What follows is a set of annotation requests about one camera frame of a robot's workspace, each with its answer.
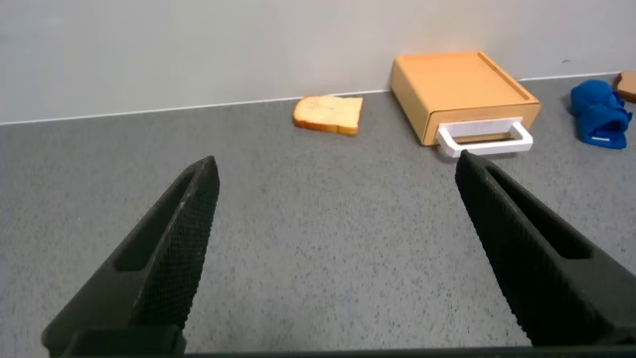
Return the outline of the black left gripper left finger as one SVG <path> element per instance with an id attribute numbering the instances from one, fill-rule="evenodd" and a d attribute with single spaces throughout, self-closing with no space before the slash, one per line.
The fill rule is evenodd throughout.
<path id="1" fill-rule="evenodd" d="M 46 327 L 50 356 L 183 354 L 219 192 L 214 157 L 188 166 Z"/>

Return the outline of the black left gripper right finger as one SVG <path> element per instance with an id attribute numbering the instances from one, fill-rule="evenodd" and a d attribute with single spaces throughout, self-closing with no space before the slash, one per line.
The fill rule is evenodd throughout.
<path id="1" fill-rule="evenodd" d="M 462 152 L 455 182 L 496 280 L 533 344 L 634 343 L 634 273 L 493 162 Z"/>

